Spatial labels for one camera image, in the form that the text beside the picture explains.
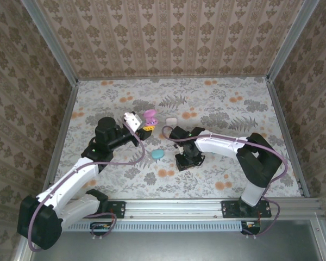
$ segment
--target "pink toy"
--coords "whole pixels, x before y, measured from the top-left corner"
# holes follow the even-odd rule
[[[154,117],[156,115],[157,111],[155,109],[147,110],[143,113],[143,117],[146,120],[145,126],[155,126],[158,124],[158,120]]]

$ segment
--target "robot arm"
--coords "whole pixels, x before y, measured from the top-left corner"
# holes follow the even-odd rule
[[[141,140],[146,140],[151,131],[139,129],[142,121],[135,113],[125,113],[124,120],[132,132],[136,132]],[[49,197],[38,212],[32,230],[32,241],[42,249],[48,249],[59,239],[63,229],[93,213],[104,213],[108,197],[97,191],[90,190],[82,198],[67,205],[69,200],[88,181],[95,178],[106,165],[89,165],[68,178],[69,174],[78,167],[96,161],[110,162],[114,157],[113,151],[130,141],[138,146],[139,142],[132,136],[127,127],[121,128],[113,118],[105,117],[98,121],[96,136],[91,139],[88,147],[81,154],[76,164],[58,182],[40,193],[36,198],[27,196],[21,203],[18,216],[17,231],[28,237],[28,228],[38,205]]]
[[[208,135],[206,138],[197,138],[184,142],[175,142],[180,154],[175,155],[177,167],[180,171],[203,163],[203,152],[217,153],[237,159],[248,179],[248,183],[241,196],[241,200],[254,207],[262,197],[266,187],[277,172],[282,161],[266,150],[245,145],[237,141],[228,141],[212,137],[212,133],[204,128],[196,127],[190,133],[176,127],[170,134],[171,139],[184,139],[198,135]],[[231,140],[244,140],[271,148],[269,143],[257,133],[250,137],[229,137]]]

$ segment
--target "floral tablecloth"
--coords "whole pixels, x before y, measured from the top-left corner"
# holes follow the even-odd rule
[[[120,123],[127,111],[142,116],[145,110],[156,109],[159,120],[144,142],[143,161],[134,166],[107,166],[78,195],[96,188],[110,198],[239,197],[247,179],[236,160],[207,153],[202,166],[178,171],[174,157],[178,151],[160,134],[167,117],[176,117],[178,125],[188,131],[198,126],[228,136],[260,133],[289,159],[262,77],[97,80],[79,82],[78,86],[56,181],[80,157],[102,117],[111,116]],[[165,156],[154,160],[151,151],[159,148]],[[115,150],[113,161],[134,160],[140,153],[140,147],[126,144]],[[274,182],[267,195],[300,196],[291,164],[288,174]]]

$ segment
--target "white soap bar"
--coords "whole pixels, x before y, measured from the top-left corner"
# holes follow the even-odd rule
[[[178,119],[176,118],[166,118],[165,119],[165,124],[168,126],[176,126],[178,124]]]

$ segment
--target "metal frame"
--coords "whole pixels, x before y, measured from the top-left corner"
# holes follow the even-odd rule
[[[90,80],[145,80],[145,79],[204,79],[204,78],[257,78],[266,77],[265,74],[254,74],[251,76],[239,76],[235,74],[230,75],[170,75],[170,76],[125,76],[125,77],[91,77],[91,78],[79,78],[80,81],[90,81]]]
[[[79,221],[64,232],[91,232],[91,221]],[[95,227],[94,232],[103,232]],[[133,221],[119,220],[112,232],[240,232],[241,221]]]
[[[296,16],[289,32],[287,33],[287,36],[281,45],[277,56],[275,56],[271,68],[269,68],[267,75],[270,81],[274,81],[277,77],[281,67],[283,66],[291,50],[296,44],[301,32],[308,22],[311,14],[315,10],[318,2],[319,0],[305,0],[302,4],[302,7],[299,10],[298,15]]]
[[[297,176],[299,176],[304,197],[291,198],[271,198],[279,203],[281,212],[280,220],[310,220],[312,228],[314,229],[314,236],[320,250],[320,254],[324,261],[326,261],[326,223],[323,220],[323,213],[321,211],[319,201],[317,198],[307,198],[309,196],[308,189],[304,182],[302,171],[300,170],[297,156],[294,152],[292,140],[290,138],[289,130],[285,123],[285,118],[280,107],[278,97],[276,95],[274,85],[267,81],[269,94],[273,101],[275,112],[277,113],[279,125],[283,133],[285,144],[292,159],[292,167]],[[49,186],[49,181],[56,174],[61,151],[64,145],[65,136],[68,125],[71,119],[73,106],[76,102],[78,88],[74,88],[70,95],[67,105],[66,113],[61,125],[61,132],[58,136],[58,142],[55,147],[51,166],[48,169],[48,178],[46,179],[44,188]],[[181,199],[181,200],[122,200],[126,201],[126,214],[124,221],[128,223],[148,223],[152,221],[171,222],[171,221],[197,221],[204,223],[215,222],[229,222],[229,221],[247,221],[251,219],[224,219],[221,211],[221,201],[230,200],[230,198],[214,198],[214,199]],[[272,210],[273,220],[278,208],[275,204],[270,204]],[[83,219],[81,222],[95,222],[104,221],[104,219]],[[14,261],[31,260],[32,252],[28,247],[28,240],[21,237]]]
[[[47,170],[46,179],[45,179],[45,183],[43,184],[42,191],[45,191],[50,186],[52,178],[54,178],[55,175],[57,174],[57,169],[58,169],[61,153],[64,147],[67,129],[69,127],[72,110],[74,108],[76,98],[77,98],[77,92],[78,92],[78,87],[77,86],[73,87],[70,93],[69,100],[67,102],[63,121],[61,122],[57,142],[52,154],[51,163],[49,164]],[[28,240],[24,237],[21,237],[14,261],[30,260],[31,256],[32,256],[32,252],[28,247]]]
[[[36,24],[40,34],[47,43],[49,49],[53,53],[53,56],[57,60],[60,68],[63,70],[66,78],[70,82],[72,87],[77,85],[77,76],[74,72],[71,63],[69,62],[65,52],[59,45],[57,37],[49,27],[42,11],[40,10],[35,0],[22,0],[23,5],[26,7],[29,15],[32,17]]]
[[[308,187],[306,185],[302,170],[300,168],[300,164],[297,158],[296,151],[294,150],[293,142],[290,136],[289,128],[287,127],[285,116],[283,113],[283,110],[281,109],[281,105],[279,102],[279,98],[277,95],[277,92],[275,91],[274,83],[269,82],[268,79],[266,79],[269,95],[272,99],[273,107],[275,114],[277,115],[277,119],[279,122],[279,126],[281,129],[281,133],[283,134],[283,139],[287,148],[287,153],[289,154],[292,169],[296,177],[299,179],[299,185],[300,189],[303,192],[303,195],[305,197],[310,197]]]
[[[206,224],[205,231],[213,229],[217,231],[238,231],[237,221],[248,221],[251,219],[224,219],[222,216],[221,202],[223,200],[230,200],[230,198],[214,198],[214,199],[197,199],[197,200],[123,200],[126,201],[126,214],[123,220],[118,223],[128,224],[125,231],[140,231],[137,224],[151,225],[159,223],[160,225],[175,224],[181,222],[190,224]],[[280,220],[310,220],[316,243],[318,245],[322,260],[326,261],[326,224],[322,220],[323,213],[317,198],[303,198],[303,197],[290,197],[290,198],[271,198],[279,203],[281,207]],[[263,220],[273,220],[278,208],[275,204],[270,204],[272,217]],[[104,219],[83,219],[79,221],[80,227],[91,222],[104,222]],[[84,232],[85,229],[74,229],[69,231]],[[221,228],[226,226],[234,226],[233,228]],[[26,261],[30,260],[32,252],[30,251],[27,240],[22,238],[16,252],[14,260]]]

